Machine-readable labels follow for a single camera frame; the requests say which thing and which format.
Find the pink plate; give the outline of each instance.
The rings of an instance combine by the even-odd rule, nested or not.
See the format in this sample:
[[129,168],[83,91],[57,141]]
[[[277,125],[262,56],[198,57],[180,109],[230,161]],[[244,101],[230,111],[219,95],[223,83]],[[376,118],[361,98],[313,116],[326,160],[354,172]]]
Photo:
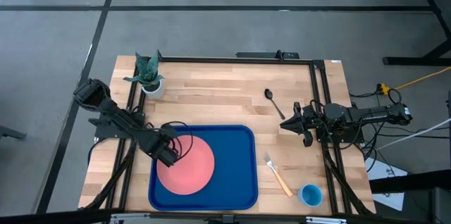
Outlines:
[[[191,145],[191,135],[178,138],[184,154]],[[180,151],[177,140],[175,148]],[[189,195],[201,190],[210,181],[214,169],[214,156],[210,146],[201,138],[194,136],[188,154],[168,168],[162,162],[156,164],[156,173],[163,186],[172,193]]]

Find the blue cup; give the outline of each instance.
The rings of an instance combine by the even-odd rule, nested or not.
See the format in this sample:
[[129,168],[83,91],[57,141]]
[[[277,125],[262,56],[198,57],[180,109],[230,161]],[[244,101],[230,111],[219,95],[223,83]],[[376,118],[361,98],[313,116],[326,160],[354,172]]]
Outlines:
[[319,206],[323,201],[323,194],[316,185],[305,185],[297,193],[297,198],[307,206]]

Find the fork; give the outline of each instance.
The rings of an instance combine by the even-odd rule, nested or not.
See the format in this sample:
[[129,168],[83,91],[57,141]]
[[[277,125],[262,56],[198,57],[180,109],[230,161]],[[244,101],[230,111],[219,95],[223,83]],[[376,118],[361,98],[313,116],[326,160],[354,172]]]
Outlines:
[[274,168],[274,164],[273,164],[271,158],[269,157],[268,153],[265,152],[263,154],[263,159],[265,160],[266,165],[273,170],[274,175],[276,175],[276,178],[279,181],[280,186],[282,186],[282,188],[285,191],[285,193],[287,194],[287,196],[291,197],[293,195],[293,193],[290,191],[290,188],[288,188],[287,184],[282,180],[279,173],[277,173],[277,170]]

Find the wooden handle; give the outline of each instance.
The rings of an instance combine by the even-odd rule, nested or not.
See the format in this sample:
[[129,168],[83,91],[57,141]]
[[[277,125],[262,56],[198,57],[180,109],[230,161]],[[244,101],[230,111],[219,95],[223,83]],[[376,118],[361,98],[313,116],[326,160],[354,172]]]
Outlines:
[[277,171],[274,171],[274,175],[276,175],[277,180],[280,183],[280,186],[282,186],[282,188],[285,191],[285,193],[287,194],[287,196],[291,197],[293,195],[293,193],[290,191],[290,188],[288,188],[287,184],[285,182],[283,182],[282,178],[279,176],[279,173],[277,173]]

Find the metal spoon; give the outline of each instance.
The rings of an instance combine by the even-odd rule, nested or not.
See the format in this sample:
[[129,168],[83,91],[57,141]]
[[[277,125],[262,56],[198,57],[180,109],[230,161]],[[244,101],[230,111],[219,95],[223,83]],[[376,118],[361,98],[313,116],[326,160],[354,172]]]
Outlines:
[[273,102],[274,107],[276,108],[277,112],[279,113],[280,118],[282,120],[285,120],[285,116],[282,114],[282,111],[280,111],[280,109],[277,107],[276,103],[273,101],[273,92],[271,92],[271,90],[269,90],[269,89],[265,89],[265,97],[267,99],[270,99]]

